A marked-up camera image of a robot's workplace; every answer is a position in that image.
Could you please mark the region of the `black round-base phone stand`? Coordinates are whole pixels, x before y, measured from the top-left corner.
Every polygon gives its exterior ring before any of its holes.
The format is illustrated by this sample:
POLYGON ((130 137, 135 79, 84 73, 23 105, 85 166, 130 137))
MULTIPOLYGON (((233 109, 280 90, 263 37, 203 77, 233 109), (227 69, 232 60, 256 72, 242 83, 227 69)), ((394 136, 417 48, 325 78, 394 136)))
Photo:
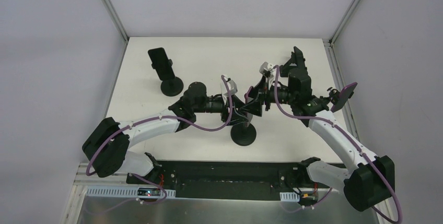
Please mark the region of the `black round-base phone stand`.
POLYGON ((230 130, 230 137, 235 144, 239 146, 249 146, 255 141, 257 137, 257 131, 254 125, 251 124, 251 121, 252 116, 251 120, 248 123, 232 126, 230 130))

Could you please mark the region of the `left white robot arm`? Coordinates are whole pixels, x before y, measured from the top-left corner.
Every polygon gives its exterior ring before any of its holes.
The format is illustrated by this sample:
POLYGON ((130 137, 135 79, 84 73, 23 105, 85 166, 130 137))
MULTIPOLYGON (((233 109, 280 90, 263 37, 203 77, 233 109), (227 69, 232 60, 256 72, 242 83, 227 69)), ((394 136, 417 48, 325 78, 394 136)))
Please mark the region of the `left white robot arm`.
POLYGON ((177 102, 146 119, 128 122, 117 122, 112 117, 103 119, 82 146, 89 160, 86 174, 105 178, 117 172, 130 173, 139 175, 146 184, 156 183, 159 170, 155 167, 153 156, 130 151, 130 148, 189 126, 208 132, 209 128, 196 125, 198 113, 220 114, 223 124, 214 131, 246 123, 249 119, 239 111, 242 101, 235 96, 235 82, 228 79, 223 85, 226 93, 208 96, 202 82, 193 82, 177 102))

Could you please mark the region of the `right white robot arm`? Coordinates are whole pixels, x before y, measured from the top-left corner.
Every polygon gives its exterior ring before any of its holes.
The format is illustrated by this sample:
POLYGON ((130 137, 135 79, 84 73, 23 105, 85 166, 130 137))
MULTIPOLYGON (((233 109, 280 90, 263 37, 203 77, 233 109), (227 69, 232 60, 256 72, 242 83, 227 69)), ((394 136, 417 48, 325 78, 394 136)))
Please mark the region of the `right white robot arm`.
POLYGON ((311 79, 304 68, 289 71, 288 84, 278 78, 280 66, 265 62, 259 69, 262 79, 245 95, 247 103, 241 110, 260 116, 272 103, 286 116, 303 122, 320 136, 344 164, 338 168, 312 157, 301 163, 297 182, 303 187, 321 183, 343 192, 357 211, 373 208, 395 194, 395 167, 388 156, 380 157, 345 130, 334 113, 342 109, 357 86, 353 82, 338 91, 329 88, 327 97, 312 94, 311 79))

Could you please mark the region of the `black folding phone stand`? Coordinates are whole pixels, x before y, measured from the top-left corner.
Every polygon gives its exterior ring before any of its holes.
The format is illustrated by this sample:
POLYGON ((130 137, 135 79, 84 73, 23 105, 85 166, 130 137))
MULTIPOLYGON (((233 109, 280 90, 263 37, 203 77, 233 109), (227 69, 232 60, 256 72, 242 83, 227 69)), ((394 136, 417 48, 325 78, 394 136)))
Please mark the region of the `black folding phone stand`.
POLYGON ((290 59, 285 64, 279 66, 280 76, 284 77, 284 78, 288 77, 290 70, 292 70, 294 68, 298 69, 295 64, 294 51, 292 51, 290 59))

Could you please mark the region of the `right black round-base stand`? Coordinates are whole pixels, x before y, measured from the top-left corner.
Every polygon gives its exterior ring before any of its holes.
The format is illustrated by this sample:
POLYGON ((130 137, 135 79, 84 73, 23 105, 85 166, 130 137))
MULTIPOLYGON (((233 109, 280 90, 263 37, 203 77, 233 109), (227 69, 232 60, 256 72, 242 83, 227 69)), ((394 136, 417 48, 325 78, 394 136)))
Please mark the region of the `right black round-base stand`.
POLYGON ((339 106, 340 99, 340 91, 337 89, 330 87, 327 89, 328 96, 320 96, 320 99, 326 104, 332 103, 331 111, 336 112, 339 111, 342 107, 339 106))

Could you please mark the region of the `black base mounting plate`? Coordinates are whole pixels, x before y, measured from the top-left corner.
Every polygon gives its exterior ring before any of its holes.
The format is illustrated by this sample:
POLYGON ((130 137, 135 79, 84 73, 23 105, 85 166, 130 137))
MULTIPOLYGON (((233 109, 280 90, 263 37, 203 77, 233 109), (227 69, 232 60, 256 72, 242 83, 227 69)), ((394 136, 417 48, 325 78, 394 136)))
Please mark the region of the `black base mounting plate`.
POLYGON ((297 162, 160 161, 144 178, 177 198, 277 201, 280 193, 309 191, 314 183, 297 162))

